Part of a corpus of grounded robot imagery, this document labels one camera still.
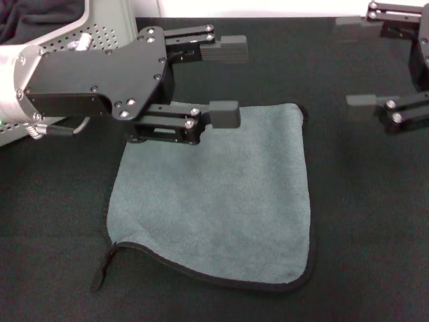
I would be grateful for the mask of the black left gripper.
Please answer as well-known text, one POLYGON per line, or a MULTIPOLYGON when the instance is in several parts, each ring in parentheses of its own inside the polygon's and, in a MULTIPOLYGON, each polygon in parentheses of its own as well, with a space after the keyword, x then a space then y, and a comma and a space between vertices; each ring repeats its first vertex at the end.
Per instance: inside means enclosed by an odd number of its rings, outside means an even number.
POLYGON ((120 48, 44 54, 26 96, 43 119, 111 117, 146 140, 156 130, 144 124, 146 110, 174 88, 167 60, 165 31, 151 26, 120 48))

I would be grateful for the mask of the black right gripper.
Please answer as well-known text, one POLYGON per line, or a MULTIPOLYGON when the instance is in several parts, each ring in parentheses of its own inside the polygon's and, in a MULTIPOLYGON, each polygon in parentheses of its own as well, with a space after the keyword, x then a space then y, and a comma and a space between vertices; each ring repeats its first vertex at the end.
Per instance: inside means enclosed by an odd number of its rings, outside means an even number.
POLYGON ((347 115, 353 121, 374 117, 385 133, 399 134, 428 127, 428 3, 423 6, 372 1, 367 21, 381 26, 381 35, 413 41, 409 69, 417 91, 411 95, 348 95, 347 115))

